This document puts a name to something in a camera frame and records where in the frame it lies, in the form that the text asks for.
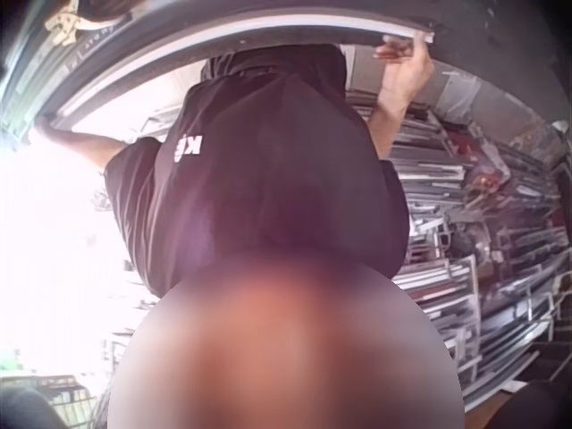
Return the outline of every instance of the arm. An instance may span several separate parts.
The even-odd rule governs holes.
[[[127,147],[126,143],[108,137],[56,130],[44,117],[38,119],[30,132],[29,139],[32,143],[38,139],[43,139],[67,147],[88,159],[101,172],[109,161]]]
[[[409,103],[434,71],[425,35],[417,32],[413,46],[398,38],[385,37],[375,56],[386,62],[377,107],[367,124],[377,155],[387,158],[400,130]]]

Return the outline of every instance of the dark fabric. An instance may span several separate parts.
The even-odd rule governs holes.
[[[519,390],[484,429],[564,429],[572,427],[569,387],[533,381]]]
[[[405,195],[345,102],[345,73],[335,46],[214,60],[163,145],[142,139],[109,163],[115,216],[157,296],[201,266],[264,247],[330,251],[398,272]]]
[[[47,400],[31,388],[0,388],[0,429],[66,429]]]

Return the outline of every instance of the forearm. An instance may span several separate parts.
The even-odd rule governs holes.
[[[380,159],[389,157],[395,136],[405,118],[407,106],[380,100],[367,123]]]
[[[49,139],[83,156],[101,172],[107,163],[127,146],[122,141],[108,137],[64,130],[53,130]]]

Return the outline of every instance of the dark shirt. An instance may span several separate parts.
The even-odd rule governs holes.
[[[393,166],[343,97],[288,72],[193,87],[165,143],[107,166],[133,264],[159,297],[199,267],[255,248],[330,251],[391,278],[408,244]]]

